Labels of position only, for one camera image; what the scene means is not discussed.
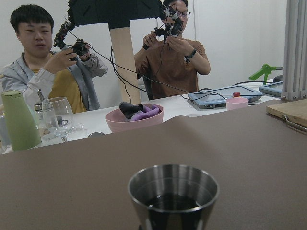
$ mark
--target green spray nozzle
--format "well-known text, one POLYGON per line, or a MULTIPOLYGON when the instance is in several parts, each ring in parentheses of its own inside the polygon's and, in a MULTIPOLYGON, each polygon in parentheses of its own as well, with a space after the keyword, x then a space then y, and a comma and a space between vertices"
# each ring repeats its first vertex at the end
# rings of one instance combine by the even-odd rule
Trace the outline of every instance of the green spray nozzle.
POLYGON ((266 85, 266 81, 268 79, 268 75, 271 74, 271 71, 273 70, 282 70, 282 67, 275 67, 275 66, 269 66, 268 64, 263 64, 262 68, 257 71, 256 73, 254 73, 253 75, 251 75, 248 79, 250 80, 256 80, 257 78, 261 77, 264 74, 264 85, 266 85))

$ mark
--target brown table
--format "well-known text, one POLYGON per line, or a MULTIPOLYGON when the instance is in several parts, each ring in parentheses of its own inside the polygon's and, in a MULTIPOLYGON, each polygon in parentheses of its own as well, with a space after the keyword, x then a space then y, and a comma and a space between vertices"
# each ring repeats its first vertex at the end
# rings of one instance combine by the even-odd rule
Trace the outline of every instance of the brown table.
POLYGON ((136 230, 128 181, 166 163, 218 181, 207 230, 306 229, 307 135, 277 102, 1 155, 0 229, 136 230))

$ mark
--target man in gray jacket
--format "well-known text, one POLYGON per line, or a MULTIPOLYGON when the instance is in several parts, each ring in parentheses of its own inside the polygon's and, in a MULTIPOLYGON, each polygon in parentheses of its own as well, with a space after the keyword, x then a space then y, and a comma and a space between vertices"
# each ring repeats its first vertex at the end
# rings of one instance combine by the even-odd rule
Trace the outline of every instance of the man in gray jacket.
POLYGON ((21 91, 31 108, 39 101, 37 90, 41 89, 45 98, 67 97, 74 113, 99 109, 92 78, 107 73, 107 66, 97 56, 88 52, 77 57, 72 49, 51 52, 54 21, 40 6, 17 8, 11 24, 24 53, 3 69, 4 91, 21 91))

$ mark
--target dark liquid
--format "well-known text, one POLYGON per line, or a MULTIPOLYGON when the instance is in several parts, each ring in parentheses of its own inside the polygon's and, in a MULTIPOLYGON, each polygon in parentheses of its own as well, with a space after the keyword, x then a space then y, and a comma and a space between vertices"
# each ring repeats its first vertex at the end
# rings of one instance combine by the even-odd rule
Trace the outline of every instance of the dark liquid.
POLYGON ((162 210, 186 210, 195 207, 199 207, 197 202, 187 196, 175 195, 175 194, 164 194, 159 195, 148 202, 146 205, 162 210))

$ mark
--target black computer mouse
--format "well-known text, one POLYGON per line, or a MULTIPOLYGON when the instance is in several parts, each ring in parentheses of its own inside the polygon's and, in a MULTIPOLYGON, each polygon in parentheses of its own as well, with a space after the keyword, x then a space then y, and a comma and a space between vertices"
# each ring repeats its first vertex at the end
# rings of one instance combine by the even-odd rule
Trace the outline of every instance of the black computer mouse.
POLYGON ((273 79, 273 82, 275 83, 275 82, 280 82, 280 81, 283 81, 283 75, 279 75, 279 76, 277 76, 277 77, 275 77, 274 79, 273 79))

